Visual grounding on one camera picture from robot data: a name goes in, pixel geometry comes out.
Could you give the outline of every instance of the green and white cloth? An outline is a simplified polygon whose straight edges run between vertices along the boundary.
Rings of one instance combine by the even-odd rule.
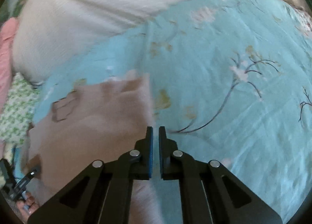
[[[1,139],[10,143],[23,143],[38,94],[39,90],[33,89],[20,73],[14,76],[7,102],[0,114]]]

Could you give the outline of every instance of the bed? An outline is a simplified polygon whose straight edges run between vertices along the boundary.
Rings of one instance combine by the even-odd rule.
[[[45,81],[33,122],[77,82],[147,72],[156,126],[170,129],[196,159],[222,161],[292,223],[311,189],[312,35],[308,13],[298,8],[308,11],[307,4],[296,1],[297,8],[281,0],[179,2],[62,61],[46,78],[28,75]],[[153,183],[165,223],[181,223],[177,183]]]

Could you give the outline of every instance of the blue cloth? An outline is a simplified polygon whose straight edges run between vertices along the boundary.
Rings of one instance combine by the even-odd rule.
[[[197,160],[225,159],[285,223],[312,182],[308,105],[298,121],[300,103],[308,102],[303,87],[312,94],[309,36],[298,14],[280,0],[181,2],[59,67],[43,85],[34,121],[77,82],[96,84],[131,69],[147,72],[157,126],[179,130],[194,121],[192,130],[216,115],[196,132],[168,137]],[[157,144],[154,163],[165,222],[182,223],[177,182],[159,179]]]

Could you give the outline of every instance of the silver screw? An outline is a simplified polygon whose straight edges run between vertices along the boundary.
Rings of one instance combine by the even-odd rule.
[[[95,167],[95,168],[100,168],[102,165],[103,165],[102,161],[94,161],[92,163],[92,166]]]
[[[210,166],[214,167],[214,168],[218,168],[220,166],[220,162],[216,161],[216,160],[212,160],[210,162]]]
[[[183,155],[183,152],[181,152],[180,150],[175,150],[174,151],[174,156],[175,157],[181,157]]]
[[[138,150],[130,151],[130,155],[133,156],[133,157],[139,156],[139,154],[140,154],[140,151],[138,151]]]

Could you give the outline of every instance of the brown cloth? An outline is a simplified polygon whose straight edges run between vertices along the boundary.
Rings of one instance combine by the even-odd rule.
[[[44,203],[92,161],[133,149],[152,122],[148,76],[77,87],[29,131],[26,167],[40,162],[42,173],[28,190]],[[134,183],[130,223],[162,223],[149,181]]]

